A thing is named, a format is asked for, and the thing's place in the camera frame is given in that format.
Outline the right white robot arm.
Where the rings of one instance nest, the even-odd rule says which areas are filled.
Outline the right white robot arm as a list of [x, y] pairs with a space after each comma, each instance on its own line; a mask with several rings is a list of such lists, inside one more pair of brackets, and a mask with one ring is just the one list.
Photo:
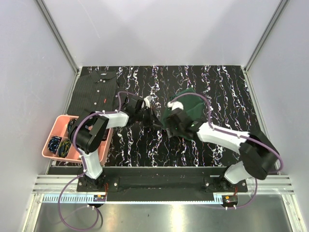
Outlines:
[[241, 161], [229, 166], [219, 179], [219, 186], [223, 191], [231, 191], [238, 182], [249, 177], [266, 179], [279, 159], [274, 146], [261, 131], [253, 134], [193, 120], [179, 101], [168, 102], [167, 108], [171, 112], [164, 122], [170, 136], [217, 144], [240, 155]]

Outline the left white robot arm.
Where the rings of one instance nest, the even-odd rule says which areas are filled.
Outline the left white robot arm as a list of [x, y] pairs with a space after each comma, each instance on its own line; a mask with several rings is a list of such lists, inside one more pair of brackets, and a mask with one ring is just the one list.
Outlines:
[[127, 95], [125, 101], [119, 103], [115, 111], [91, 112], [84, 110], [69, 130], [69, 139], [80, 153], [83, 164], [83, 174], [88, 177], [87, 185], [93, 191], [104, 187], [102, 166], [98, 158], [98, 148], [101, 145], [105, 131], [112, 128], [129, 127], [141, 122], [145, 127], [161, 129], [162, 123], [155, 115], [152, 106], [153, 98]]

